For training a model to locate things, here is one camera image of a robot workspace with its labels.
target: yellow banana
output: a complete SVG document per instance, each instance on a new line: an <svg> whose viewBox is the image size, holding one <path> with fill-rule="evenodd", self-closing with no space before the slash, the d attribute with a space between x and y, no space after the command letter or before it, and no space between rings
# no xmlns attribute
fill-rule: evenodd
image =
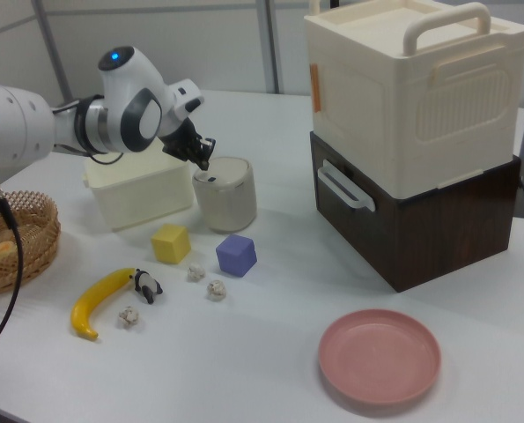
<svg viewBox="0 0 524 423"><path fill-rule="evenodd" d="M114 271L91 286L79 297L71 310L70 320L72 327L80 337L91 340L97 339L98 333L89 324L89 316L106 297L125 286L130 281L130 275L133 275L135 271L135 268Z"/></svg>

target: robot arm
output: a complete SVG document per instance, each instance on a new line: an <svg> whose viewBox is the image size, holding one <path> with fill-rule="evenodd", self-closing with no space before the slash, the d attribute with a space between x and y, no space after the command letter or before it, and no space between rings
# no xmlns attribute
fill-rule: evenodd
<svg viewBox="0 0 524 423"><path fill-rule="evenodd" d="M193 82L166 85L133 47L108 51L98 67L105 97L61 108L51 108L36 93L0 85L0 169L26 167L53 150L141 152L155 137L164 152L208 168L215 141L197 134L188 118L203 103Z"/></svg>

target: brown wooden box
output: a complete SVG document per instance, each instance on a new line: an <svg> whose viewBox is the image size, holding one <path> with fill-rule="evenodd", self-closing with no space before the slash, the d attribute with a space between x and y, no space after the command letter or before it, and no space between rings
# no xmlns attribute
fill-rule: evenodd
<svg viewBox="0 0 524 423"><path fill-rule="evenodd" d="M443 189L392 198L328 144L310 134L319 212L401 292L508 248L520 159ZM352 209L317 176L327 160L375 202Z"/></svg>

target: wicker basket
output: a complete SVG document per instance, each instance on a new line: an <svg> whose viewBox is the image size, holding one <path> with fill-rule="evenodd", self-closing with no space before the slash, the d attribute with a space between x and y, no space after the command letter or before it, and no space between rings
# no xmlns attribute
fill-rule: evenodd
<svg viewBox="0 0 524 423"><path fill-rule="evenodd" d="M52 199L40 192L19 191L7 194L19 225L23 242L24 266L22 284L49 267L58 250L60 222ZM15 241L13 233L0 216L0 242ZM17 254L0 259L0 293L10 291L17 277Z"/></svg>

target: white cup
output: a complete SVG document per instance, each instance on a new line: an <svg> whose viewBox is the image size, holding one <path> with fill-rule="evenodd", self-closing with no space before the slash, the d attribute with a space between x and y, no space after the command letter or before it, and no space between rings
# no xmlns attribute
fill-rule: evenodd
<svg viewBox="0 0 524 423"><path fill-rule="evenodd" d="M255 218L254 171L247 160L210 160L209 170L197 170L193 175L193 189L203 219L214 231L236 232Z"/></svg>

